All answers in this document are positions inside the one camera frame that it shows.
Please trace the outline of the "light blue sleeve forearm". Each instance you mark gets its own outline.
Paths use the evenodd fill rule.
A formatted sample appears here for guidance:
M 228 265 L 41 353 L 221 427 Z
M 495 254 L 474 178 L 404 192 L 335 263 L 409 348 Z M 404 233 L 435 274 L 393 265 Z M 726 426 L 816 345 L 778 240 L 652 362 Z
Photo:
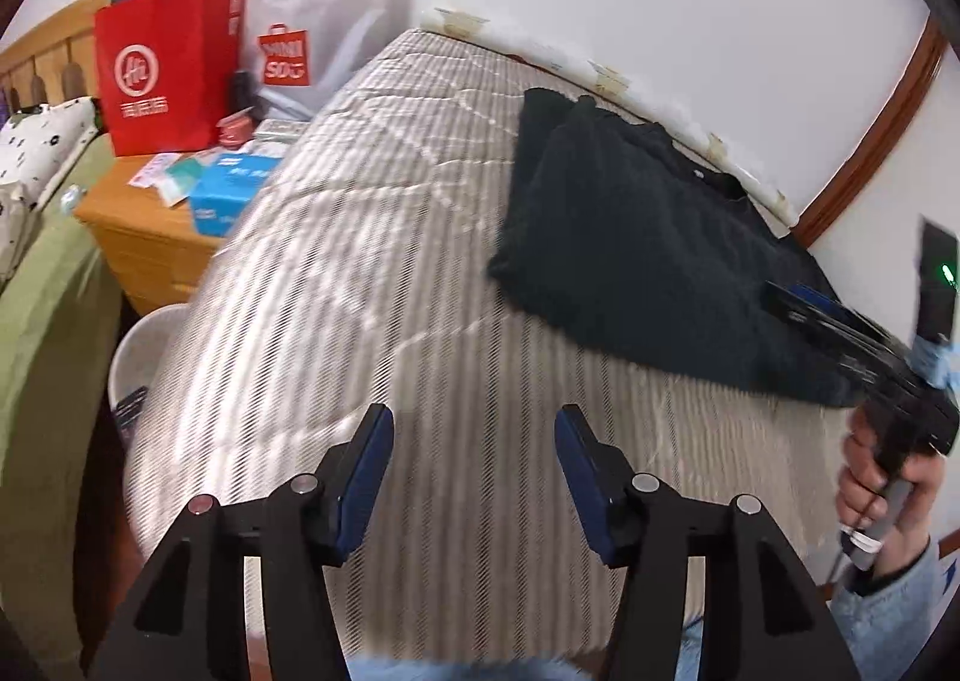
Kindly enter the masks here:
M 931 633 L 939 587 L 937 546 L 907 567 L 875 575 L 850 567 L 830 610 L 862 679 L 900 679 Z

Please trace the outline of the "person's right hand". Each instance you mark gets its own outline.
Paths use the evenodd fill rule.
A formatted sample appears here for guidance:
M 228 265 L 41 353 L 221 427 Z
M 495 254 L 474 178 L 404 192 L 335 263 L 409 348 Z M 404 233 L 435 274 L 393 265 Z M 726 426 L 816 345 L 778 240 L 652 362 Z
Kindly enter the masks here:
M 887 478 L 875 463 L 876 445 L 877 436 L 867 422 L 866 411 L 857 408 L 850 416 L 848 434 L 841 445 L 843 466 L 838 475 L 835 507 L 839 522 L 859 530 L 882 522 L 889 513 L 889 503 L 880 495 Z M 946 463 L 942 455 L 932 452 L 911 454 L 901 466 L 900 478 L 911 484 L 910 494 L 875 556 L 874 580 L 900 574 L 928 549 L 932 507 L 944 483 Z

